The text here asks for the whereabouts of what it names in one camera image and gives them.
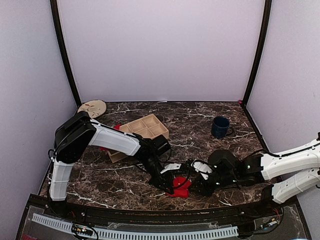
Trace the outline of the plain red sock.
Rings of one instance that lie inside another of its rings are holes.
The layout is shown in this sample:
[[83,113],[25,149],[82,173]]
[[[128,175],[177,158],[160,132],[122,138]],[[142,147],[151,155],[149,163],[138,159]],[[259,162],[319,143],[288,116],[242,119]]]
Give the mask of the plain red sock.
[[[121,127],[121,126],[122,126],[122,124],[117,124],[117,125],[114,127],[114,129],[120,130],[120,127]],[[102,150],[102,151],[109,151],[109,149],[108,149],[108,148],[105,148],[105,147],[100,147],[99,149]]]

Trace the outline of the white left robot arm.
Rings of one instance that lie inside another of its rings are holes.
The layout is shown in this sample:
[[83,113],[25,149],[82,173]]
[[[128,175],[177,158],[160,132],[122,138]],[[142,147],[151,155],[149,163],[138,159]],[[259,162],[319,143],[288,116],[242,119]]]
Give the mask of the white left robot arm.
[[51,210],[60,218],[67,218],[70,206],[67,186],[74,164],[89,146],[102,147],[123,153],[138,160],[151,178],[149,184],[172,195],[172,180],[164,175],[164,167],[159,157],[169,151],[171,146],[162,134],[154,138],[144,138],[137,133],[127,133],[106,126],[89,114],[81,111],[72,116],[55,131],[54,148],[48,151],[53,161],[53,172],[49,196],[53,202]]

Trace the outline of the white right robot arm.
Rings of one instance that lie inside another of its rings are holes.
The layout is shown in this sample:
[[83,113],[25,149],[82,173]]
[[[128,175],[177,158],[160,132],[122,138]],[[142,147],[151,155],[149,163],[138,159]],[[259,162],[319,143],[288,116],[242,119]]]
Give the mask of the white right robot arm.
[[211,196],[217,189],[250,187],[293,173],[290,178],[262,190],[262,201],[255,205],[255,213],[266,217],[274,210],[275,203],[282,204],[320,183],[320,139],[278,153],[258,150],[243,160],[229,150],[218,149],[207,161],[194,160],[190,166],[199,173],[196,184],[204,196]]

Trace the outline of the red snowflake santa sock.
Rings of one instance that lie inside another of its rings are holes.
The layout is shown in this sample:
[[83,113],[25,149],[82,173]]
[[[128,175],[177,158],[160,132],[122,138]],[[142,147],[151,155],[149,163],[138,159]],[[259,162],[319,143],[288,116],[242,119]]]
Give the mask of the red snowflake santa sock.
[[167,196],[175,197],[175,198],[188,198],[190,191],[189,187],[191,186],[192,182],[187,180],[185,177],[177,176],[173,180],[173,194],[166,193]]

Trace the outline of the wooden compartment tray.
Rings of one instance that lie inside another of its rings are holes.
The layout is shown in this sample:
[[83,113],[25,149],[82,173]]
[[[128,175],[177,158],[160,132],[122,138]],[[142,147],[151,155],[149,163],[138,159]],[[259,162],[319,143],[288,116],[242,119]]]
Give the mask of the wooden compartment tray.
[[122,124],[120,131],[135,133],[143,138],[154,139],[159,135],[164,135],[169,139],[170,132],[165,125],[154,115],[149,114],[126,124]]

